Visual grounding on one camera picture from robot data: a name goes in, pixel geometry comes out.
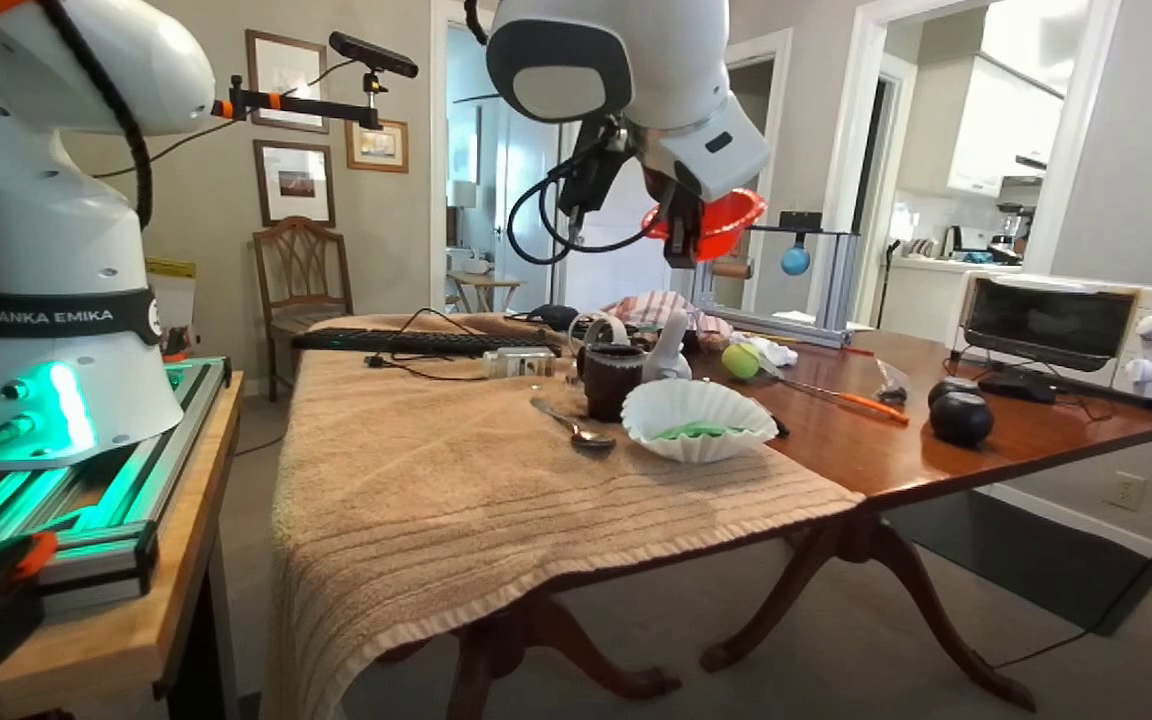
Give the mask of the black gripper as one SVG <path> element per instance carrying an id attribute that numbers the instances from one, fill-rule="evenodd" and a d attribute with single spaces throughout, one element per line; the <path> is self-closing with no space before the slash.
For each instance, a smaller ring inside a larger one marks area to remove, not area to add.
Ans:
<path id="1" fill-rule="evenodd" d="M 702 180 L 686 163 L 678 163 L 667 175 L 654 175 L 654 191 L 660 202 L 654 217 L 654 236 L 664 244 L 664 260 L 672 268 L 692 268 L 706 220 Z"/>

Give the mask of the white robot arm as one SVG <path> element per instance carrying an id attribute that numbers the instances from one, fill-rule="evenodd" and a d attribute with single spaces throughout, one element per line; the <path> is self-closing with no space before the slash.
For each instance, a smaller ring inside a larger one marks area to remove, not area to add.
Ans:
<path id="1" fill-rule="evenodd" d="M 768 163 L 729 88 L 729 0 L 502 0 L 471 32 L 530 120 L 584 126 L 584 180 L 634 152 L 667 228 L 702 255 L 702 209 Z M 0 467 L 55 467 L 182 424 L 141 234 L 145 187 L 80 174 L 62 135 L 187 134 L 243 117 L 202 40 L 150 0 L 0 0 Z"/>

